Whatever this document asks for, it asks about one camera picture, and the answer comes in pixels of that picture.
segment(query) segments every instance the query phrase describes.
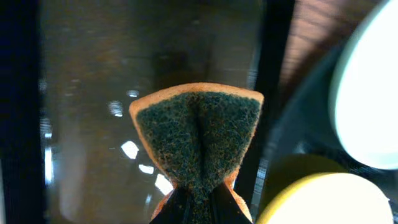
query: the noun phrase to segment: glass panel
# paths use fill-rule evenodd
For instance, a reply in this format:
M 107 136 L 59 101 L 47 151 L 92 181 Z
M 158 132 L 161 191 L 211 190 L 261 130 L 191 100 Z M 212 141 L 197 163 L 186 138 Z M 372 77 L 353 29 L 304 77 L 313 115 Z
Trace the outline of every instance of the glass panel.
M 250 88 L 258 0 L 43 1 L 52 223 L 148 223 L 171 190 L 128 107 L 191 82 Z

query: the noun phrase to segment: black frame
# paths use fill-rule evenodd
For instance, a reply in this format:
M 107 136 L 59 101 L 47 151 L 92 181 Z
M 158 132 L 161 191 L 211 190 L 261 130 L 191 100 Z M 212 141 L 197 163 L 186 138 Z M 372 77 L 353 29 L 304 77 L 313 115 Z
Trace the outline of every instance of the black frame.
M 39 133 L 39 2 L 2 2 L 1 170 L 7 224 L 45 223 Z
M 257 171 L 261 159 L 269 160 L 266 151 L 268 130 L 277 119 L 280 108 L 279 76 L 285 55 L 295 0 L 267 0 L 261 30 L 261 53 L 254 90 L 264 95 L 262 113 L 256 134 L 243 159 L 234 190 L 251 206 Z

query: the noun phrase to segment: white bowl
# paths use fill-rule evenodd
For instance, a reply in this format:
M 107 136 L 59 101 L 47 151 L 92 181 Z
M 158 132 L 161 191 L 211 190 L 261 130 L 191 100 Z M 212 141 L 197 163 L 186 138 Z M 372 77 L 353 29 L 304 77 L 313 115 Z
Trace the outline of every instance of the white bowl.
M 378 5 L 348 41 L 331 82 L 330 118 L 351 157 L 398 169 L 398 0 Z

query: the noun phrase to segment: yellow lid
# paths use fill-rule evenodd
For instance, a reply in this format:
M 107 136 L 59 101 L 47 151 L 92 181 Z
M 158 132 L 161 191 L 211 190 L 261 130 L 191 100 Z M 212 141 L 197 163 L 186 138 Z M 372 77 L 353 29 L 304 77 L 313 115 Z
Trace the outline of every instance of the yellow lid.
M 353 174 L 304 177 L 276 196 L 259 224 L 392 224 L 388 199 L 372 182 Z

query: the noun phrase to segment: green scouring pad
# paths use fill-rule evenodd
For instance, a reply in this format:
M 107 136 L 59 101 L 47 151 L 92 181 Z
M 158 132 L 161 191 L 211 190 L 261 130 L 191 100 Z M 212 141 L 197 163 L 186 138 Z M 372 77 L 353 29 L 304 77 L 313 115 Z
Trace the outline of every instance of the green scouring pad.
M 231 176 L 236 178 L 262 101 L 263 96 L 255 91 L 192 83 L 131 104 L 134 125 L 150 158 L 175 188 L 193 195 L 192 223 L 210 223 L 209 194 L 223 182 L 230 184 Z M 244 202 L 238 202 L 241 198 L 233 195 L 249 216 Z

